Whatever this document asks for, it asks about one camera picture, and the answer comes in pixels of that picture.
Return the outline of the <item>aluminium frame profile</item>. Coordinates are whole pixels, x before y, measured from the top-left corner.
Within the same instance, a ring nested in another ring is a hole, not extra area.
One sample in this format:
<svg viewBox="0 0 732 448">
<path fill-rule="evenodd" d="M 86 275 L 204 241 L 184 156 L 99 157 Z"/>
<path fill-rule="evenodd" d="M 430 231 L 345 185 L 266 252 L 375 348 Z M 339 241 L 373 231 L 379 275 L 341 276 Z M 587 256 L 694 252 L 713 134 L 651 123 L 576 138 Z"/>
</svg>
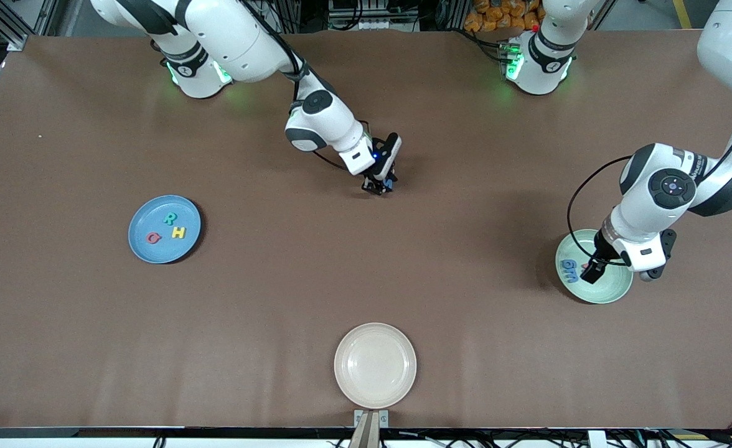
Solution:
<svg viewBox="0 0 732 448">
<path fill-rule="evenodd" d="M 0 46 L 21 51 L 28 37 L 47 35 L 62 0 L 0 0 Z"/>
<path fill-rule="evenodd" d="M 674 11 L 681 29 L 693 29 L 690 16 L 688 16 L 687 4 L 685 0 L 670 0 L 673 4 Z"/>
</svg>

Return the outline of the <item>orange snack packets pile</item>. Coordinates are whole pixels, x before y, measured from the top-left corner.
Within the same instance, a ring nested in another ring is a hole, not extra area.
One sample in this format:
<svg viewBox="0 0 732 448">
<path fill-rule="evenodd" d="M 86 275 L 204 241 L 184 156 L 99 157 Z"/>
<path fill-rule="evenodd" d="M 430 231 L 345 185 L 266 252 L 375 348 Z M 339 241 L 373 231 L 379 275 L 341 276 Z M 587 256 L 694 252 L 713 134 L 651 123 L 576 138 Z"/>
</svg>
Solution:
<svg viewBox="0 0 732 448">
<path fill-rule="evenodd" d="M 542 0 L 470 0 L 463 28 L 469 33 L 501 28 L 539 29 L 547 11 Z"/>
</svg>

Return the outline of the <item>green plate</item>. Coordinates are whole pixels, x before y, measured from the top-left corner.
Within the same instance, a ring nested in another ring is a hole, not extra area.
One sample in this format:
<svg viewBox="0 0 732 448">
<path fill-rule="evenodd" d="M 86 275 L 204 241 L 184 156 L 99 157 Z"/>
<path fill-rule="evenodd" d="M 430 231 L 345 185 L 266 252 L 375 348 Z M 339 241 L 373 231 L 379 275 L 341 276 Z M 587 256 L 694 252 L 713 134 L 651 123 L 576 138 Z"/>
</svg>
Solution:
<svg viewBox="0 0 732 448">
<path fill-rule="evenodd" d="M 577 272 L 581 274 L 582 264 L 590 260 L 590 254 L 596 249 L 594 236 L 597 231 L 592 229 L 577 230 L 573 236 L 567 235 L 559 243 L 555 253 L 555 267 L 558 278 L 565 289 L 571 292 L 574 297 L 593 304 L 608 304 L 619 300 L 631 288 L 633 272 L 625 266 L 607 266 L 606 270 L 596 284 L 589 284 L 581 278 L 573 284 L 565 283 L 563 270 L 560 261 L 573 259 L 579 267 Z"/>
</svg>

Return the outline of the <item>cream plate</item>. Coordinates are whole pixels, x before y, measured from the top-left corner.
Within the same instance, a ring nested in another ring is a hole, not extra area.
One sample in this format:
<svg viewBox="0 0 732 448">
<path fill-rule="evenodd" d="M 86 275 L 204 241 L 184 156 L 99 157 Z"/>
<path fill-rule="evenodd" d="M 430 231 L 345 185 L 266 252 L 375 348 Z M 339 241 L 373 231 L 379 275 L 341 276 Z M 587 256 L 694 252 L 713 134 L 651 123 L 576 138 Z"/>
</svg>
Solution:
<svg viewBox="0 0 732 448">
<path fill-rule="evenodd" d="M 417 369 L 411 340 L 391 324 L 356 326 L 335 350 L 335 382 L 365 410 L 387 409 L 403 400 L 415 384 Z"/>
</svg>

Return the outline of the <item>blue plate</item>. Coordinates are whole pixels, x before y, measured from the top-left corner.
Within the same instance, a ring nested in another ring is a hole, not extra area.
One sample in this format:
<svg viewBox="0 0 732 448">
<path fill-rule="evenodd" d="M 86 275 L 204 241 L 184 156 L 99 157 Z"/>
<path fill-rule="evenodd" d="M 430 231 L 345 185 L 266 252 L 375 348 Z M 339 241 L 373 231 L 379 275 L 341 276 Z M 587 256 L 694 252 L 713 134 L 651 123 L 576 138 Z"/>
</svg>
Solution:
<svg viewBox="0 0 732 448">
<path fill-rule="evenodd" d="M 178 216 L 172 226 L 164 224 L 164 216 Z M 184 239 L 172 239 L 172 228 L 186 227 Z M 147 233 L 161 236 L 158 244 L 145 241 Z M 150 264 L 170 264 L 186 258 L 198 245 L 203 233 L 203 216 L 193 201 L 179 195 L 163 195 L 145 202 L 131 218 L 127 239 L 133 254 Z"/>
</svg>

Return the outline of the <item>black equipment rack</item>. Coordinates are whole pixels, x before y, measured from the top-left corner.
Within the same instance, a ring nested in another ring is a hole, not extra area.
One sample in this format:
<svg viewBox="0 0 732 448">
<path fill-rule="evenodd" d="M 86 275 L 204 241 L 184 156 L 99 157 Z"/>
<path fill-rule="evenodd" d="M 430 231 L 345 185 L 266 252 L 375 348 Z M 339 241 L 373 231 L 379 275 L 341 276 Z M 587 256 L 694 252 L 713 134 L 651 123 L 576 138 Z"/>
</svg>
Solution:
<svg viewBox="0 0 732 448">
<path fill-rule="evenodd" d="M 326 0 L 322 17 L 328 29 L 394 29 L 413 32 L 422 0 Z"/>
</svg>

